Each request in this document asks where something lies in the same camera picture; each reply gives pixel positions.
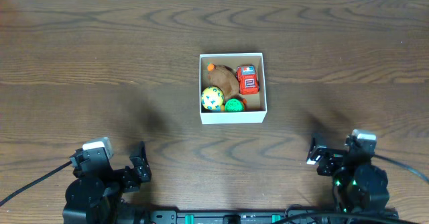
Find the white cardboard box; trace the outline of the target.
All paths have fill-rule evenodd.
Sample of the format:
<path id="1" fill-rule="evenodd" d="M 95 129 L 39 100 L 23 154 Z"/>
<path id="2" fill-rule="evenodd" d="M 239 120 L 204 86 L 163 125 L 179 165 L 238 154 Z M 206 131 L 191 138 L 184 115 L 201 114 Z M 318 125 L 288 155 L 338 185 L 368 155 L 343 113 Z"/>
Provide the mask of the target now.
<path id="1" fill-rule="evenodd" d="M 226 112 L 225 101 L 220 111 L 205 109 L 200 100 L 200 118 L 203 124 L 221 123 L 261 123 L 267 113 L 267 100 L 265 90 L 265 72 L 263 54 L 261 53 L 233 53 L 233 54 L 201 54 L 199 59 L 199 91 L 207 87 L 214 87 L 208 81 L 208 64 L 226 66 L 235 76 L 239 66 L 254 65 L 257 71 L 259 92 L 253 95 L 238 94 L 232 99 L 246 99 L 247 104 L 242 112 Z"/>

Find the green round toy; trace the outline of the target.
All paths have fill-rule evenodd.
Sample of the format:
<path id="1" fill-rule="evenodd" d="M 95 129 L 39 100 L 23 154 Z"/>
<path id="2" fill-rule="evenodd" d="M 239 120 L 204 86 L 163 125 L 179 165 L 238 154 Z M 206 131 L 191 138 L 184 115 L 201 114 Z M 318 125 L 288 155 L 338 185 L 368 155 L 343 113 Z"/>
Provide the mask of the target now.
<path id="1" fill-rule="evenodd" d="M 244 110 L 244 103 L 238 99 L 229 99 L 225 104 L 226 112 L 242 112 Z"/>

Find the yellow ball with blue marks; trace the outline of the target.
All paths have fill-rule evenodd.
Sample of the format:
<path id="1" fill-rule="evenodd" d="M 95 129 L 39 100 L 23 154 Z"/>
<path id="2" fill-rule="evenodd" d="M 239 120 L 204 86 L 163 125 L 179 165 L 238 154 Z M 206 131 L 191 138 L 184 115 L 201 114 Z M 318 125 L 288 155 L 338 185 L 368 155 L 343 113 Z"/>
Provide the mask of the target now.
<path id="1" fill-rule="evenodd" d="M 201 93 L 200 102 L 209 111 L 220 111 L 224 103 L 224 94 L 218 87 L 207 87 Z"/>

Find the red toy truck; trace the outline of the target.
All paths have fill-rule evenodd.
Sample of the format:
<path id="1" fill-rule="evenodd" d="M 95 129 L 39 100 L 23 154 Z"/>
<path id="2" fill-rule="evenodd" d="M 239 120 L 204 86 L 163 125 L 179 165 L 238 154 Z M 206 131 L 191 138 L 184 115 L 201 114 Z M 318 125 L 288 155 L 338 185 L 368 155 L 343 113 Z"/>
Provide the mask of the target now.
<path id="1" fill-rule="evenodd" d="M 253 95 L 259 92 L 257 71 L 254 65 L 239 66 L 236 71 L 239 82 L 239 93 L 242 95 Z"/>

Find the brown plush toy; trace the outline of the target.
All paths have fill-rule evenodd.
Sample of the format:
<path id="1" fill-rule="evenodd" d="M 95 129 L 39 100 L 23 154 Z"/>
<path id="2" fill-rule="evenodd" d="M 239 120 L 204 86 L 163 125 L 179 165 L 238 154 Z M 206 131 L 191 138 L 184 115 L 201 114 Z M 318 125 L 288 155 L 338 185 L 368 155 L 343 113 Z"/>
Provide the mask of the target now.
<path id="1" fill-rule="evenodd" d="M 209 63 L 207 70 L 210 85 L 220 88 L 225 101 L 239 94 L 239 82 L 226 66 Z"/>

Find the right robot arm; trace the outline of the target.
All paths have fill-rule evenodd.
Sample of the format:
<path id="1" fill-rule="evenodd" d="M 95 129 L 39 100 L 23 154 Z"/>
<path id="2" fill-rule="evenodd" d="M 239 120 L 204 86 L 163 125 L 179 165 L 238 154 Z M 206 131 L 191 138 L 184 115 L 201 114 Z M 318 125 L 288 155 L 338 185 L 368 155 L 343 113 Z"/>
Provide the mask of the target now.
<path id="1" fill-rule="evenodd" d="M 332 178 L 336 210 L 343 213 L 384 211 L 389 200 L 387 174 L 371 163 L 376 135 L 354 129 L 346 137 L 345 145 L 347 150 L 330 148 L 320 134 L 313 133 L 307 163 L 318 164 L 318 175 Z"/>

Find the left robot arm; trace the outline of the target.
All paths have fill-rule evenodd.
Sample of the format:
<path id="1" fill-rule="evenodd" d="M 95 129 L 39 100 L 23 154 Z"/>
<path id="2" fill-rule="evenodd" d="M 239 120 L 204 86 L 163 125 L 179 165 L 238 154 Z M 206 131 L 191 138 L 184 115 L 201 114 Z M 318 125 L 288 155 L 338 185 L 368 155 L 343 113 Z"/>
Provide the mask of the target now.
<path id="1" fill-rule="evenodd" d="M 66 189 L 62 212 L 65 223 L 149 223 L 150 213 L 123 202 L 122 196 L 139 191 L 151 181 L 145 144 L 130 155 L 132 167 L 114 170 L 110 139 L 102 137 L 82 145 L 70 157 L 76 180 Z"/>

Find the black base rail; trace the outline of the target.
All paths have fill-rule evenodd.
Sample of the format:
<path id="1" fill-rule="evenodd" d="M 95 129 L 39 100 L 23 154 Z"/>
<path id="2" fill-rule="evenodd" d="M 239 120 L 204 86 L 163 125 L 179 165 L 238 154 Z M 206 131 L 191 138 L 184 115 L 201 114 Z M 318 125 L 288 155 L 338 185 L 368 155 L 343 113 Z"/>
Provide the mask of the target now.
<path id="1" fill-rule="evenodd" d="M 146 211 L 137 214 L 131 223 L 141 224 L 256 224 L 275 223 L 281 219 L 301 214 L 321 212 L 314 208 L 292 206 L 285 211 Z M 398 212 L 387 209 L 384 212 L 372 213 L 376 217 L 399 219 Z M 294 219 L 286 223 L 380 223 L 358 219 L 339 217 L 306 217 Z"/>

